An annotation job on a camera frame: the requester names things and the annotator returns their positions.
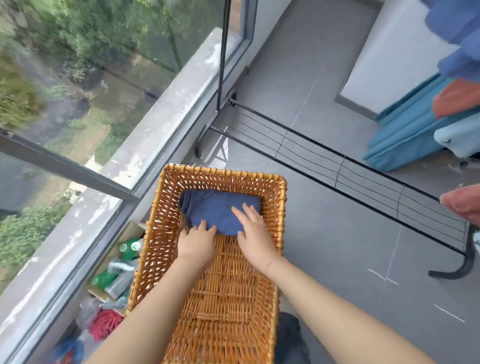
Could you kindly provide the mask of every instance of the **hanging clothes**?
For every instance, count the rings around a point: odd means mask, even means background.
[[[459,158],[480,152],[480,113],[438,129],[433,137]]]
[[[437,119],[440,119],[478,105],[480,105],[480,83],[457,78],[435,97],[432,109]]]
[[[440,196],[440,203],[475,225],[480,225],[480,183]]]
[[[480,82],[480,0],[428,0],[428,28],[460,48],[438,62],[446,77]]]
[[[382,128],[367,144],[369,151],[363,156],[367,164],[388,172],[441,150],[434,132],[480,111],[470,109],[437,120],[433,99],[451,81],[437,73],[382,111],[376,118]]]

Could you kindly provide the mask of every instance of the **window sill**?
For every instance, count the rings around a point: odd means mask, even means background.
[[[206,92],[216,92],[213,81],[217,79],[221,37],[221,29],[214,29],[102,174],[135,190]],[[227,56],[239,42],[239,37],[229,34]],[[86,278],[136,207],[92,189],[81,194],[0,296],[0,363],[23,362],[28,357],[55,312],[78,288],[79,282],[72,278]],[[115,233],[109,236],[107,231],[112,230]]]

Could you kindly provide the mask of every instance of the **forearm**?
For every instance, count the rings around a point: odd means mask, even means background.
[[[285,258],[266,275],[338,364],[433,364],[421,350],[373,316],[339,297]]]
[[[88,364],[161,363],[183,304],[202,272],[187,259],[175,260]]]

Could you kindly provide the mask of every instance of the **person's left hand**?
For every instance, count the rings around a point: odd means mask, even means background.
[[[215,260],[215,234],[216,226],[207,230],[205,220],[202,220],[199,227],[192,227],[188,234],[187,230],[183,230],[179,237],[177,259],[187,259],[193,267],[205,271]]]

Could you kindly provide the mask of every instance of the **person's right hand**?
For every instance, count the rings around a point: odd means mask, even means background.
[[[264,219],[255,210],[253,206],[243,204],[243,211],[232,207],[232,212],[243,225],[245,232],[238,232],[238,242],[245,258],[260,272],[266,272],[266,269],[276,257],[279,257],[278,251],[268,232]]]

